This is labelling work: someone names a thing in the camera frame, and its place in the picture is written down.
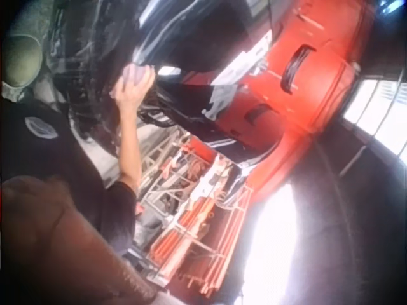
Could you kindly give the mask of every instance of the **hand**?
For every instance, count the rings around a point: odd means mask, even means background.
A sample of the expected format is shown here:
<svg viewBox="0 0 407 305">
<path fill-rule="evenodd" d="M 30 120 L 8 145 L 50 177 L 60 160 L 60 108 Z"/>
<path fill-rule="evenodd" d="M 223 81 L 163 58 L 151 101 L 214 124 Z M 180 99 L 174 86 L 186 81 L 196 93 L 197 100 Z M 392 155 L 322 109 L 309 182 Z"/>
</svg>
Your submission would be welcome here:
<svg viewBox="0 0 407 305">
<path fill-rule="evenodd" d="M 136 115 L 154 80 L 154 69 L 149 66 L 129 64 L 124 68 L 112 92 L 121 116 Z"/>
</svg>

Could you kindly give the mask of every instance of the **black t-shirt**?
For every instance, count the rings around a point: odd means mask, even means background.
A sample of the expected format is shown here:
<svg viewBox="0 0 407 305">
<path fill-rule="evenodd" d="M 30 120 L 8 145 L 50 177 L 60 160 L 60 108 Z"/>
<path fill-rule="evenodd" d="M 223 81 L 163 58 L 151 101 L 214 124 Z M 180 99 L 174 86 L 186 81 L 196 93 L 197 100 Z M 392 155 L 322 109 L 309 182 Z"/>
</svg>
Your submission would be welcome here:
<svg viewBox="0 0 407 305">
<path fill-rule="evenodd" d="M 37 100 L 1 102 L 1 181 L 28 175 L 59 176 L 68 183 L 76 208 L 119 254 L 130 247 L 136 197 L 116 182 L 105 189 L 69 122 Z"/>
</svg>

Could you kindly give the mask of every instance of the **person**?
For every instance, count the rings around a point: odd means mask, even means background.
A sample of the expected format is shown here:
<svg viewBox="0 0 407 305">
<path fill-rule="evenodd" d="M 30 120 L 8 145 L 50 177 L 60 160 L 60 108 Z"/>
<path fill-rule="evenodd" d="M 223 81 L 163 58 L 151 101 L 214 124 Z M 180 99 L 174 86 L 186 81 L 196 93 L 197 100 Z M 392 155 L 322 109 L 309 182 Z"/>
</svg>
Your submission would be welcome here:
<svg viewBox="0 0 407 305">
<path fill-rule="evenodd" d="M 151 67 L 135 85 L 136 76 L 136 66 L 126 66 L 113 90 L 120 114 L 120 178 L 107 190 L 63 115 L 33 98 L 1 102 L 2 182 L 22 175 L 60 177 L 78 211 L 120 255 L 134 235 L 135 194 L 141 180 L 137 108 L 155 80 Z"/>
<path fill-rule="evenodd" d="M 1 143 L 6 153 L 2 178 L 4 172 L 9 178 L 1 186 L 2 304 L 184 305 L 148 283 L 118 255 L 131 241 L 141 179 L 135 114 L 155 78 L 148 68 L 134 85 L 135 67 L 128 66 L 124 73 L 129 81 L 120 78 L 114 89 L 121 119 L 121 174 L 105 201 L 99 201 L 101 178 L 74 145 L 67 125 L 44 106 L 17 104 L 19 112 L 2 105 L 2 135 L 8 136 Z M 24 118 L 40 121 L 28 127 L 22 124 Z M 4 131 L 11 125 L 15 129 Z M 59 164 L 62 160 L 71 171 Z"/>
</svg>

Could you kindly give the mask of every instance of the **sleeve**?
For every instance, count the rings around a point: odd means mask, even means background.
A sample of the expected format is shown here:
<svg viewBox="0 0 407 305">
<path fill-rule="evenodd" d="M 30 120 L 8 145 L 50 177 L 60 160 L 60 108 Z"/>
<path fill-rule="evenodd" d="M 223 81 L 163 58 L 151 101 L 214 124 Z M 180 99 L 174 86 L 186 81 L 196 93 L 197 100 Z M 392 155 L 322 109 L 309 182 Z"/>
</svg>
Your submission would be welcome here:
<svg viewBox="0 0 407 305">
<path fill-rule="evenodd" d="M 130 248 L 135 229 L 136 196 L 122 182 L 114 183 L 106 192 L 100 233 L 117 254 Z"/>
</svg>

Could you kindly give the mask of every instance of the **windshield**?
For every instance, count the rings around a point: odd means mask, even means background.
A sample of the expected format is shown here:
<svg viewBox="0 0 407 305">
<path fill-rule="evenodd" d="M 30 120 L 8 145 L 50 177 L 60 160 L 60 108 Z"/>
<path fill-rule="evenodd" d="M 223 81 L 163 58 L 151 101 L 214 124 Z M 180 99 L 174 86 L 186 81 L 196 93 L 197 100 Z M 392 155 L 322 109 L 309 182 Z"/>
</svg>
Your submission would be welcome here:
<svg viewBox="0 0 407 305">
<path fill-rule="evenodd" d="M 224 69 L 270 32 L 271 2 L 153 1 L 141 18 L 134 62 L 199 73 Z"/>
</svg>

